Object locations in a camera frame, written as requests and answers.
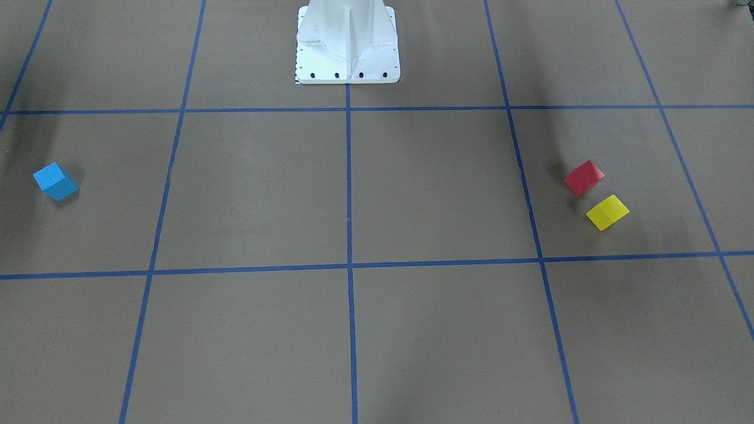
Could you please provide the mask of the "yellow wooden block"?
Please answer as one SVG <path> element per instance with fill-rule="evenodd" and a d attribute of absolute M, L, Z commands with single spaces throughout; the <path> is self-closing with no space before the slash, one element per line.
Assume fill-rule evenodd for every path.
<path fill-rule="evenodd" d="M 611 195 L 588 210 L 586 217 L 598 231 L 604 231 L 628 214 L 629 208 L 618 196 Z"/>

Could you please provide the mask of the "white pedestal column with base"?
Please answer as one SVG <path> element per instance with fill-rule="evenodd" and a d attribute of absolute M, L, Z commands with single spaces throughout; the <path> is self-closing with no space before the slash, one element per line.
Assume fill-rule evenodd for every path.
<path fill-rule="evenodd" d="M 398 23 L 382 1 L 310 1 L 298 10 L 298 84 L 401 80 Z"/>

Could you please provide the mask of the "red wooden block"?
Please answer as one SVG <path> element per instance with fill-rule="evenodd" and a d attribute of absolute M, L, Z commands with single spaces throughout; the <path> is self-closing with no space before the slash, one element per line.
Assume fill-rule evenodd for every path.
<path fill-rule="evenodd" d="M 583 196 L 592 190 L 602 179 L 605 173 L 592 160 L 587 160 L 577 166 L 564 180 L 575 196 Z"/>

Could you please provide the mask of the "blue wooden block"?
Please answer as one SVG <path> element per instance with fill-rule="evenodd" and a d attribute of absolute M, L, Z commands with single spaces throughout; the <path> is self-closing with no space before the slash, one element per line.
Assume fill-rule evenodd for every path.
<path fill-rule="evenodd" d="M 64 201 L 79 191 L 72 174 L 57 162 L 46 165 L 32 176 L 40 190 L 55 201 Z"/>

